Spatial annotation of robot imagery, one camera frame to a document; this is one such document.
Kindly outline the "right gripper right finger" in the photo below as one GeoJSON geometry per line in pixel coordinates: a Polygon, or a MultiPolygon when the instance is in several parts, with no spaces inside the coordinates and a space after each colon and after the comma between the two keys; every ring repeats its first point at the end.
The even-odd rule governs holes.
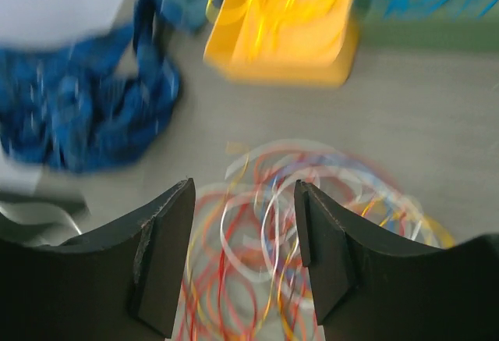
{"type": "Polygon", "coordinates": [[[294,189],[301,258],[328,340],[495,340],[498,237],[430,247],[294,189]]]}

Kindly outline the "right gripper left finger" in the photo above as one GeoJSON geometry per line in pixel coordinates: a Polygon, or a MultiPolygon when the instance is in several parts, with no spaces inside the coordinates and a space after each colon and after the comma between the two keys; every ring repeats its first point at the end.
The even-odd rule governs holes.
{"type": "Polygon", "coordinates": [[[170,337],[194,208],[184,179],[59,246],[2,238],[2,337],[170,337]]]}

